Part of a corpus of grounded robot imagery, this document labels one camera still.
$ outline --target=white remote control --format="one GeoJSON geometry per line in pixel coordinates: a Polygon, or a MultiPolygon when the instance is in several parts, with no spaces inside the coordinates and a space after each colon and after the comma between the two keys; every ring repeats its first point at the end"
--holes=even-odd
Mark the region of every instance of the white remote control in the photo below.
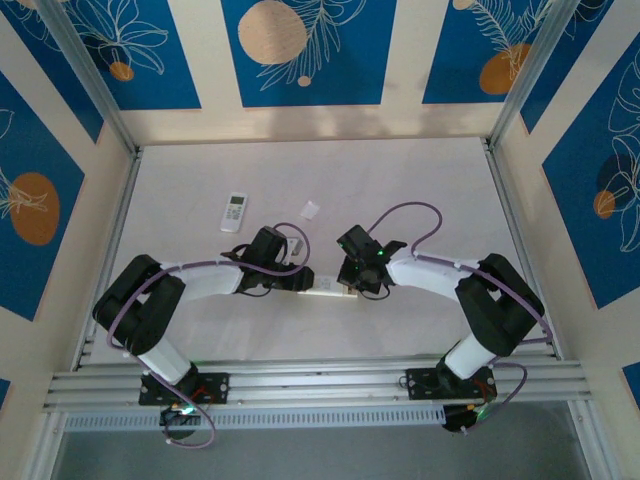
{"type": "Polygon", "coordinates": [[[240,230],[244,209],[247,206],[248,195],[246,193],[233,192],[229,195],[227,208],[224,209],[220,230],[223,232],[236,233],[240,230]]]}

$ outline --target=gray floor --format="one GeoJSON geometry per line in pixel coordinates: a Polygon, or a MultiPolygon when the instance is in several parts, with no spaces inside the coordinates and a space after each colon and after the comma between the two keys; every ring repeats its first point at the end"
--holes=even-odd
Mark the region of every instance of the gray floor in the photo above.
{"type": "Polygon", "coordinates": [[[160,433],[66,434],[55,480],[583,479],[563,403],[513,404],[468,437],[440,427],[220,431],[185,451],[160,433]]]}

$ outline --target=remote control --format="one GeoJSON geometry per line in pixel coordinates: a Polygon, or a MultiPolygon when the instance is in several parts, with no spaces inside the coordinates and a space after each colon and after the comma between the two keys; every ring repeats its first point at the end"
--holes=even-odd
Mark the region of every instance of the remote control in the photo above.
{"type": "Polygon", "coordinates": [[[224,215],[220,223],[220,230],[229,233],[236,233],[240,230],[242,216],[247,205],[247,197],[246,193],[233,192],[229,195],[227,208],[224,209],[224,215]]]}

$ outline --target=white work surface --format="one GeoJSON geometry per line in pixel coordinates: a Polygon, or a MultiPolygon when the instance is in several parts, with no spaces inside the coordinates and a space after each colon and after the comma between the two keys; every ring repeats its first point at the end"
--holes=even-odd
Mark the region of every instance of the white work surface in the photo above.
{"type": "MultiPolygon", "coordinates": [[[[470,259],[499,252],[519,268],[479,139],[365,140],[146,148],[113,278],[141,253],[166,262],[210,259],[283,221],[309,236],[316,274],[337,276],[344,255],[336,239],[408,200],[433,203],[444,215],[421,250],[470,259]],[[237,234],[219,229],[232,191],[249,195],[237,234]],[[320,206],[311,221],[299,216],[309,200],[320,206]]],[[[373,236],[383,245],[411,243],[435,221],[431,211],[407,207],[373,236]]],[[[211,296],[181,303],[167,335],[201,361],[444,353],[468,332],[457,303],[395,287],[381,302],[275,290],[260,299],[211,296]]],[[[126,361],[105,337],[98,328],[91,362],[126,361]]]]}

